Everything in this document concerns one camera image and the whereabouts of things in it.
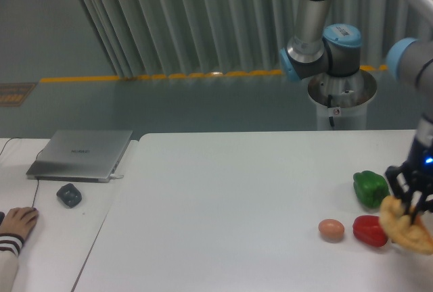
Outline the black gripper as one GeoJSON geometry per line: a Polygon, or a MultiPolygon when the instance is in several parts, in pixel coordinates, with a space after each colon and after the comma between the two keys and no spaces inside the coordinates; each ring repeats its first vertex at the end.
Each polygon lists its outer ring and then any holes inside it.
{"type": "Polygon", "coordinates": [[[415,193],[417,203],[411,210],[411,223],[422,212],[432,212],[432,129],[418,128],[413,138],[407,159],[400,166],[389,166],[385,177],[393,195],[401,200],[405,211],[409,211],[415,193]]]}

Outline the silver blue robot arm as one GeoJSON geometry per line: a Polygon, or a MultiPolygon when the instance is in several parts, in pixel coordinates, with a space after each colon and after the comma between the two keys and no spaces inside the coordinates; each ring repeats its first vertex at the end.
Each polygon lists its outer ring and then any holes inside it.
{"type": "MultiPolygon", "coordinates": [[[[325,26],[332,0],[300,0],[295,31],[281,49],[283,71],[292,80],[325,73],[344,79],[359,71],[360,32],[349,25],[325,26]]],[[[407,0],[427,21],[432,21],[432,0],[407,0]]],[[[428,101],[432,101],[432,43],[406,38],[389,50],[389,72],[428,101]]],[[[432,211],[432,104],[420,118],[407,160],[386,170],[394,196],[405,213],[416,217],[432,211]]]]}

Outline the white striped sleeve forearm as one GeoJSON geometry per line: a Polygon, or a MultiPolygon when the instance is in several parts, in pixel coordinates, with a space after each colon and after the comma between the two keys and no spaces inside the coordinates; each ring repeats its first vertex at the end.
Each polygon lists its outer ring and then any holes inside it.
{"type": "Polygon", "coordinates": [[[1,233],[1,291],[11,291],[18,271],[24,239],[16,234],[1,233]]]}

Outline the person's bare hand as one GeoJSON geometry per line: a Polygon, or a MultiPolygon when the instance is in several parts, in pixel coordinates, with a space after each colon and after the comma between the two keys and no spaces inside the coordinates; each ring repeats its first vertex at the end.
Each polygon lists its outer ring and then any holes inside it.
{"type": "Polygon", "coordinates": [[[13,208],[1,223],[1,234],[19,236],[26,241],[36,226],[38,217],[39,211],[36,208],[13,208]]]}

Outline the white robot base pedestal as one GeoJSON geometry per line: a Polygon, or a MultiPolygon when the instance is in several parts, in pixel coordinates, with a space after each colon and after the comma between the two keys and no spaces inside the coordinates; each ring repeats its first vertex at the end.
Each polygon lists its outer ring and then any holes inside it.
{"type": "Polygon", "coordinates": [[[315,105],[317,130],[365,130],[377,89],[375,78],[364,70],[344,78],[312,77],[307,92],[315,105]]]}

